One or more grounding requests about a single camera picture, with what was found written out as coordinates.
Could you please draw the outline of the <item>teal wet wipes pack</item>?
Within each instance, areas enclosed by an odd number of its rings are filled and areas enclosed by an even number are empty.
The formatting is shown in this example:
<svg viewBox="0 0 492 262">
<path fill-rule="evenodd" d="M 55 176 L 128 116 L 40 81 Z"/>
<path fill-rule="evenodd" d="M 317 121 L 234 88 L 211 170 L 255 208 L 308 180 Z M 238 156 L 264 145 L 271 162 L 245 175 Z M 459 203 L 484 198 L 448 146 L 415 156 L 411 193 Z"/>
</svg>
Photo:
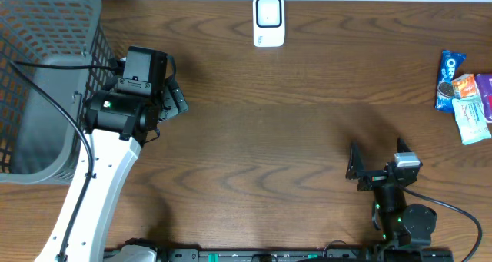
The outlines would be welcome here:
<svg viewBox="0 0 492 262">
<path fill-rule="evenodd" d="M 491 138 L 479 95 L 455 98 L 452 100 L 452 105 L 463 145 Z"/>
</svg>

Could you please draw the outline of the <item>orange white snack bar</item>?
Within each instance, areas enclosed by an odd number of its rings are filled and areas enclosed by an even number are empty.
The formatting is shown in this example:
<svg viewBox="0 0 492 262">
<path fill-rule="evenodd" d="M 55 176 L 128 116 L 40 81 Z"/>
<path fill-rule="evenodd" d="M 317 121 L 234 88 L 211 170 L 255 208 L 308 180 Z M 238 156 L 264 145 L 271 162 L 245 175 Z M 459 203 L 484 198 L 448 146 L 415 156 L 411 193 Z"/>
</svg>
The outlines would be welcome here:
<svg viewBox="0 0 492 262">
<path fill-rule="evenodd" d="M 454 97 L 458 99 L 479 95 L 474 74 L 463 74 L 451 82 Z"/>
</svg>

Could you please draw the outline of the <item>blue cookie package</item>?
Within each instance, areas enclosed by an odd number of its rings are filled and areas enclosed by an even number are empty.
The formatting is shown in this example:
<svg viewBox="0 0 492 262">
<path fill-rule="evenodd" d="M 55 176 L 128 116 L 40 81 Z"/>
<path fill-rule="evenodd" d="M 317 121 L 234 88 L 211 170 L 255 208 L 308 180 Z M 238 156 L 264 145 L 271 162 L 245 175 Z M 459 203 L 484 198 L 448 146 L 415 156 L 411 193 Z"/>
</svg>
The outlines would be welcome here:
<svg viewBox="0 0 492 262">
<path fill-rule="evenodd" d="M 439 72 L 437 76 L 435 108 L 438 111 L 452 113 L 452 100 L 455 93 L 452 81 L 457 69 L 466 60 L 467 55 L 459 52 L 442 51 Z"/>
</svg>

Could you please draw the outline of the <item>red purple pad package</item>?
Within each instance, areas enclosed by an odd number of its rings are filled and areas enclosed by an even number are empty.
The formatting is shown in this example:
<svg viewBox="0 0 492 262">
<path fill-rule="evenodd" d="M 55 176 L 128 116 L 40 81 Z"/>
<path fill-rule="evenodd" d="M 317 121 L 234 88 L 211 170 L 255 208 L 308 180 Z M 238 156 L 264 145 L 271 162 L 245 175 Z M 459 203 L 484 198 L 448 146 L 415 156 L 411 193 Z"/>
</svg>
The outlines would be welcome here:
<svg viewBox="0 0 492 262">
<path fill-rule="evenodd" d="M 480 92 L 485 118 L 488 122 L 491 122 L 491 74 L 478 74 L 475 77 L 475 82 Z"/>
</svg>

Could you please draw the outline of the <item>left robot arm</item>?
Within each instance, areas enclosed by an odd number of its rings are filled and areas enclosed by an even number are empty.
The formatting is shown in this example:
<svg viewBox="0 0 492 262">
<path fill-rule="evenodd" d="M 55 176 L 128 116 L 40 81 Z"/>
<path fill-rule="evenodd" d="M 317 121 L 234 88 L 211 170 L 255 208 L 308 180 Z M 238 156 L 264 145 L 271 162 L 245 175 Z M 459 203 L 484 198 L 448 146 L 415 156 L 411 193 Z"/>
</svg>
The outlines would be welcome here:
<svg viewBox="0 0 492 262">
<path fill-rule="evenodd" d="M 77 132 L 84 151 L 52 234 L 38 261 L 102 261 L 108 229 L 125 180 L 158 123 L 188 110 L 174 58 L 131 46 L 125 61 L 84 103 Z"/>
</svg>

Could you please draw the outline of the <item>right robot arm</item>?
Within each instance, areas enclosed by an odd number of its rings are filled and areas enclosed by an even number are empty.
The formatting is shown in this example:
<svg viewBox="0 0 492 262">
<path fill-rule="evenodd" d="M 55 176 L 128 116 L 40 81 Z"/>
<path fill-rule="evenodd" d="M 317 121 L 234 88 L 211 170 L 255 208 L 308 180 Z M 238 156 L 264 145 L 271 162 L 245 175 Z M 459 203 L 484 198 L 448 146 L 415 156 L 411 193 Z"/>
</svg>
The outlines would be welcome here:
<svg viewBox="0 0 492 262">
<path fill-rule="evenodd" d="M 368 171 L 358 146 L 351 143 L 345 177 L 357 181 L 359 191 L 374 193 L 372 222 L 383 240 L 357 255 L 370 261 L 422 261 L 422 251 L 431 245 L 436 212 L 423 204 L 408 204 L 404 190 L 417 181 L 423 163 L 402 139 L 384 169 Z"/>
</svg>

